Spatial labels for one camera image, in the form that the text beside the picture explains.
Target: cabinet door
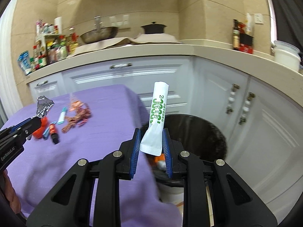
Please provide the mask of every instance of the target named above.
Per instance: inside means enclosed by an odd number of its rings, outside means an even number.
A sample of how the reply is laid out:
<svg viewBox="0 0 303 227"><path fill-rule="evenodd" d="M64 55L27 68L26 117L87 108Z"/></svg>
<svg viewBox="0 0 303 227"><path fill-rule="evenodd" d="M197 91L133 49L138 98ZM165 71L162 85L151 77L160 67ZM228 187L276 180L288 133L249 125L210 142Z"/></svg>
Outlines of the cabinet door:
<svg viewBox="0 0 303 227"><path fill-rule="evenodd" d="M193 64L194 91L190 101L190 114L216 125L228 141L241 110L248 75L233 68L195 57ZM227 114L228 98L233 84L235 91L233 112Z"/></svg>
<svg viewBox="0 0 303 227"><path fill-rule="evenodd" d="M150 108L154 83L169 85L167 113L188 112L190 57L155 56L113 60L77 67L63 72L68 92L100 86L123 84L137 93L147 108ZM123 64L125 67L111 69Z"/></svg>
<svg viewBox="0 0 303 227"><path fill-rule="evenodd" d="M37 100L39 96L46 96L51 99L66 94L60 72L31 82L29 87L34 100Z"/></svg>
<svg viewBox="0 0 303 227"><path fill-rule="evenodd" d="M255 98L246 123L234 130L226 161L281 221L302 193L293 185L303 175L303 113L256 80L248 91ZM283 195L291 198L285 202Z"/></svg>

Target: metal bowl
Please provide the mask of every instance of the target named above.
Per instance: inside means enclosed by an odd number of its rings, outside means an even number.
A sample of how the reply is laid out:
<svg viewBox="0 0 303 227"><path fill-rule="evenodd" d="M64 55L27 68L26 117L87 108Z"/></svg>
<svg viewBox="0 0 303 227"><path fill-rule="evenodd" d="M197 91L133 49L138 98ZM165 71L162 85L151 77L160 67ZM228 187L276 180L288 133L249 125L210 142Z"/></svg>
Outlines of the metal bowl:
<svg viewBox="0 0 303 227"><path fill-rule="evenodd" d="M100 31L92 30L82 34L80 37L85 44L92 44L105 39L114 38L118 33L118 27L103 27Z"/></svg>

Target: drawer handle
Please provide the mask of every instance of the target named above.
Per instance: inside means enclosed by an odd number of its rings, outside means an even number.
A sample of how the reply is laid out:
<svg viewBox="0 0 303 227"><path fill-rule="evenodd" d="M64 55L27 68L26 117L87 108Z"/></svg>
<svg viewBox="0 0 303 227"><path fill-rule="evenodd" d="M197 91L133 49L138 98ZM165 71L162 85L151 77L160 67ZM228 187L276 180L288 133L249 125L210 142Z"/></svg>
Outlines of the drawer handle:
<svg viewBox="0 0 303 227"><path fill-rule="evenodd" d="M123 68L123 67L128 67L128 66L132 66L132 64L131 63L128 63L128 64L118 64L118 65L110 66L109 68L110 69L116 69L116 68Z"/></svg>
<svg viewBox="0 0 303 227"><path fill-rule="evenodd" d="M44 85L44 84L46 84L46 83L48 83L48 80L46 80L46 81L44 81L44 82L41 82L41 83L38 83L37 86L41 86L41 85Z"/></svg>
<svg viewBox="0 0 303 227"><path fill-rule="evenodd" d="M232 85L232 88L231 88L231 91L230 91L230 94L229 94L229 97L228 97L227 107L226 107L226 113L227 114L230 114L234 111L233 110L233 105L234 105L234 101L235 101L235 98L236 98L236 92L239 88L240 88L240 86L235 84L235 83Z"/></svg>
<svg viewBox="0 0 303 227"><path fill-rule="evenodd" d="M251 109L251 101L254 99L256 95L252 92L248 93L248 96L244 102L243 108L242 108L242 114L240 117L239 125L243 125L247 121L247 115Z"/></svg>

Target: pot lid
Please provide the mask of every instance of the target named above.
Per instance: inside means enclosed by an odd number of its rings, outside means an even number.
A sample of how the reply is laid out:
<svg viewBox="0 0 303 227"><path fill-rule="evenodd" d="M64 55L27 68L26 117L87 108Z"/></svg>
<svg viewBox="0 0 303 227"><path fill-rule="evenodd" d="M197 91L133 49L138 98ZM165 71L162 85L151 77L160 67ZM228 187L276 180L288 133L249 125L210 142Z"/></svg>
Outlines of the pot lid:
<svg viewBox="0 0 303 227"><path fill-rule="evenodd" d="M156 24L156 22L155 21L153 21L151 24L149 24L149 25L145 25L145 26L153 26L153 25L155 25L155 26L163 26L163 27L166 27L166 25L163 25L163 24Z"/></svg>

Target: purple tablecloth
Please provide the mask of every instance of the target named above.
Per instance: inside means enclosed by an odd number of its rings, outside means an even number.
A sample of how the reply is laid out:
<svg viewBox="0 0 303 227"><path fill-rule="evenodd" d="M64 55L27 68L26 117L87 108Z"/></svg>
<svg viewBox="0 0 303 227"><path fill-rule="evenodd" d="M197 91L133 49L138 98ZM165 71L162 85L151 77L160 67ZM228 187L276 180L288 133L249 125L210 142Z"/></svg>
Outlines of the purple tablecloth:
<svg viewBox="0 0 303 227"><path fill-rule="evenodd" d="M20 198L22 212L28 216L56 182L80 159L104 158L130 140L134 129L148 122L148 113L139 97L123 85L99 87L74 93L86 102L92 117L82 127L61 132L66 124L58 125L60 143L49 138L32 138L25 151L8 167L9 177ZM55 105L48 114L50 122L57 121L69 95L53 98ZM5 123L16 125L36 114L36 104L22 108ZM172 204L161 203L147 159L140 152L137 172L131 181L120 180L120 210L123 227L181 226L181 215Z"/></svg>

